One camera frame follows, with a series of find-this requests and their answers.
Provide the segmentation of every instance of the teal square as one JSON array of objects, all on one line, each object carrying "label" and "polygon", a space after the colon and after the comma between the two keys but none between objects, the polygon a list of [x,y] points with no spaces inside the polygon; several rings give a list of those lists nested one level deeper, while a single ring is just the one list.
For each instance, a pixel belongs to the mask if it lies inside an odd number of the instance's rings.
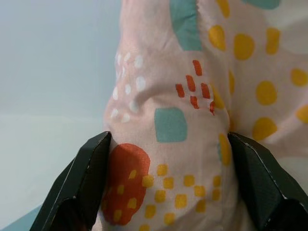
[{"label": "teal square", "polygon": [[187,122],[180,109],[158,108],[154,119],[158,142],[182,142],[187,139]]}]

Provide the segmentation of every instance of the teal surface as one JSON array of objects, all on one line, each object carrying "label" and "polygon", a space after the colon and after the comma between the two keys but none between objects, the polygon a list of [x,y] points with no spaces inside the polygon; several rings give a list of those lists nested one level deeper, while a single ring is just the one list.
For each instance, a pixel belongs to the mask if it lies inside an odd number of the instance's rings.
[{"label": "teal surface", "polygon": [[40,208],[41,206],[33,209],[31,212],[19,218],[17,221],[13,222],[11,225],[7,226],[1,231],[29,231],[32,223],[39,213]]},{"label": "teal surface", "polygon": [[173,31],[184,51],[201,51],[196,0],[170,0]]},{"label": "teal surface", "polygon": [[155,111],[156,138],[160,143],[181,142],[187,139],[187,122],[178,108],[158,108]]},{"label": "teal surface", "polygon": [[264,10],[273,10],[280,5],[281,0],[242,0]]}]

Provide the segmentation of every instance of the white wall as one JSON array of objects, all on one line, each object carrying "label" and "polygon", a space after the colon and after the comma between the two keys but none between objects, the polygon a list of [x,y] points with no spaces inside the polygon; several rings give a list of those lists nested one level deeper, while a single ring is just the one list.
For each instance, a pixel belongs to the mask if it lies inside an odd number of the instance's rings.
[{"label": "white wall", "polygon": [[0,229],[101,132],[119,11],[119,0],[0,1]]}]

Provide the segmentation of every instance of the patterned fabric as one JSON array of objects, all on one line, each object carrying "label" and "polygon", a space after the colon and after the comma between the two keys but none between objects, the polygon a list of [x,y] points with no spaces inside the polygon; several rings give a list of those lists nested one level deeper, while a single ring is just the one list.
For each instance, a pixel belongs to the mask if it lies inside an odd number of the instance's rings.
[{"label": "patterned fabric", "polygon": [[306,0],[123,0],[98,230],[255,230],[227,133],[306,169],[307,11]]}]

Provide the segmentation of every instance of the clip jaw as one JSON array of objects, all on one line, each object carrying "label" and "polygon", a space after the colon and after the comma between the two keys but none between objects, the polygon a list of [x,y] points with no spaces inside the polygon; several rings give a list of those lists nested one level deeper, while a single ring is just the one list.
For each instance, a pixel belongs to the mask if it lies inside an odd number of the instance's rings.
[{"label": "clip jaw", "polygon": [[89,139],[54,182],[30,231],[88,231],[99,210],[107,174],[110,132]]},{"label": "clip jaw", "polygon": [[268,149],[230,133],[235,171],[250,217],[259,231],[307,231],[308,196]]}]

